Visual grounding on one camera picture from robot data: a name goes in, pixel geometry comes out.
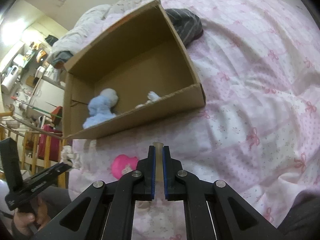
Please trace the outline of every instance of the red bag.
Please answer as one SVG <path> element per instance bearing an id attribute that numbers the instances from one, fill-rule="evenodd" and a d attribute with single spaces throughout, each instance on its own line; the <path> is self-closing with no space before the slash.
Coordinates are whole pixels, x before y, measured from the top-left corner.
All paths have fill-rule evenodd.
<path id="1" fill-rule="evenodd" d="M 61 136 L 62 133 L 60 131 L 54 130 L 50 125 L 45 124 L 43 126 L 43 130 L 47 132 L 54 132 L 57 133 L 58 136 Z M 45 141 L 47 139 L 47 135 L 41 134 L 39 138 L 39 148 L 38 148 L 38 158 L 44 159 L 44 151 L 45 151 Z M 59 156 L 59 142 L 60 140 L 57 138 L 52 137 L 51 138 L 51 144 L 50 144 L 50 155 L 49 160 L 58 162 L 58 156 Z"/>

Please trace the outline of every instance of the silver bolt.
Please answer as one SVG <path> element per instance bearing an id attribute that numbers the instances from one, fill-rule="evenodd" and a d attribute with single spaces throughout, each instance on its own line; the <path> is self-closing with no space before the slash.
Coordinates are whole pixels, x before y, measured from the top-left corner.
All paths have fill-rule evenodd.
<path id="1" fill-rule="evenodd" d="M 225 187 L 226 183 L 223 180 L 217 180 L 216 185 L 217 187 Z"/>
<path id="2" fill-rule="evenodd" d="M 103 186 L 103 181 L 102 181 L 102 180 L 97 180 L 97 181 L 95 181 L 95 182 L 93 183 L 93 186 L 94 186 L 95 188 L 100 188 L 100 187 Z"/>
<path id="3" fill-rule="evenodd" d="M 142 175 L 141 171 L 133 171 L 131 174 L 133 177 L 140 177 Z"/>
<path id="4" fill-rule="evenodd" d="M 185 177 L 185 176 L 187 176 L 187 175 L 188 175 L 188 172 L 186 172 L 186 171 L 184 171 L 184 170 L 178 171 L 178 176 L 180 176 L 180 177 Z"/>

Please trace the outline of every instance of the pink heart plush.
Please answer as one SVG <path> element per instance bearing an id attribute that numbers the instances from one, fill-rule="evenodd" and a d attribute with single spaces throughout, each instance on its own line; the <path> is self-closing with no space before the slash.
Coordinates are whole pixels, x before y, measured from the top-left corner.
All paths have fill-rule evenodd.
<path id="1" fill-rule="evenodd" d="M 125 154 L 121 154 L 111 164 L 111 173 L 116 179 L 120 179 L 124 174 L 134 171 L 137 168 L 137 164 L 137 157 L 130 158 Z"/>

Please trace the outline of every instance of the bed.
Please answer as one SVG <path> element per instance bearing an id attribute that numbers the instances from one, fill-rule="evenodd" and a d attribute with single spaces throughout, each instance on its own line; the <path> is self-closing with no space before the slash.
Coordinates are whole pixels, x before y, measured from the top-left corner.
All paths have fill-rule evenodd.
<path id="1" fill-rule="evenodd" d="M 93 8 L 54 53 L 77 52 L 145 1 Z M 70 172 L 71 198 L 97 179 L 114 181 L 110 165 L 118 155 L 143 159 L 160 141 L 186 170 L 225 180 L 278 227 L 304 193 L 320 193 L 319 28 L 300 0 L 161 2 L 201 18 L 204 34 L 187 49 L 206 107 L 99 140 L 74 140 L 81 169 Z M 164 200 L 161 184 L 156 192 L 149 206 L 136 208 L 132 239 L 185 239 L 183 203 Z"/>

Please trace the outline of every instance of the human hand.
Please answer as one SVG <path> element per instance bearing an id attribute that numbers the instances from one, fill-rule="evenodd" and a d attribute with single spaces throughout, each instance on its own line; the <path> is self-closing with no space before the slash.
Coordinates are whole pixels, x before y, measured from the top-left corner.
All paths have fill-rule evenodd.
<path id="1" fill-rule="evenodd" d="M 30 230 L 28 225 L 36 221 L 36 223 L 41 225 L 38 229 L 40 230 L 51 220 L 51 218 L 48 216 L 47 205 L 41 197 L 38 197 L 38 210 L 36 213 L 37 216 L 35 217 L 35 215 L 32 213 L 22 213 L 19 212 L 18 209 L 16 209 L 13 216 L 13 222 L 20 233 L 25 236 L 31 236 L 32 231 Z"/>

